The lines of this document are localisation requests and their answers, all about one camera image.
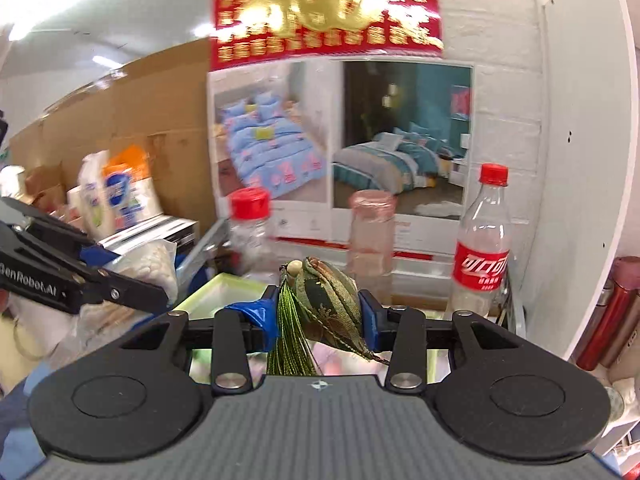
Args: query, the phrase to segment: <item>red bottle label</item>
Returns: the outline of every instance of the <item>red bottle label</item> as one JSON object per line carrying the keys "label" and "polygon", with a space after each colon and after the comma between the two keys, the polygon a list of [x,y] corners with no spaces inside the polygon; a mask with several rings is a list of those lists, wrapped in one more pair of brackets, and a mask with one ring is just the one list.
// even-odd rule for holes
{"label": "red bottle label", "polygon": [[509,251],[480,253],[458,242],[453,263],[453,277],[461,285],[485,292],[500,286],[507,268]]}

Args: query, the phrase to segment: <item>yellow pillow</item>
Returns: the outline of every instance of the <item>yellow pillow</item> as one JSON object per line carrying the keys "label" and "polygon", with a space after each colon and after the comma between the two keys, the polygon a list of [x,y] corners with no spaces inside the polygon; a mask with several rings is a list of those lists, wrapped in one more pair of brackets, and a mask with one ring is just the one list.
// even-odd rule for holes
{"label": "yellow pillow", "polygon": [[255,140],[270,140],[275,136],[273,126],[257,126],[255,129]]}

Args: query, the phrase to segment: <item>white brick wall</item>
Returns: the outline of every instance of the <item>white brick wall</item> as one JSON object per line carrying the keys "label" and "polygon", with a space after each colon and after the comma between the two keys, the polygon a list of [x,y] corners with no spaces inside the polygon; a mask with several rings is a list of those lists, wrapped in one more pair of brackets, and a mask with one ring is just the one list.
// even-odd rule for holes
{"label": "white brick wall", "polygon": [[472,185],[479,165],[510,168],[506,197],[517,257],[526,262],[542,192],[544,114],[542,38],[536,0],[439,0],[445,59],[475,66]]}

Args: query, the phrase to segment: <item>red thermos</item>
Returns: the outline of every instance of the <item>red thermos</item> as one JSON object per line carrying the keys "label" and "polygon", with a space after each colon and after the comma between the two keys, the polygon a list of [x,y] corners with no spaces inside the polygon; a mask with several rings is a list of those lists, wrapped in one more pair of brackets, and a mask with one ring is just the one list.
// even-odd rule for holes
{"label": "red thermos", "polygon": [[640,258],[638,256],[616,258],[613,262],[612,278],[614,287],[607,309],[576,361],[583,370],[591,371],[598,365],[602,354],[625,318],[634,297],[634,291],[640,288]]}

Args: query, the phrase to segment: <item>green tassel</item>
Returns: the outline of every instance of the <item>green tassel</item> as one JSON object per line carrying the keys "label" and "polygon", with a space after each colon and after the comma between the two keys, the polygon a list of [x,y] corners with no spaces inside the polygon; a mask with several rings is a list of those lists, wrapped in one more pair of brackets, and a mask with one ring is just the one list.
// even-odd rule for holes
{"label": "green tassel", "polygon": [[267,373],[285,376],[316,376],[315,361],[300,325],[296,299],[287,283],[286,267],[282,269],[276,319],[280,336],[267,355]]}

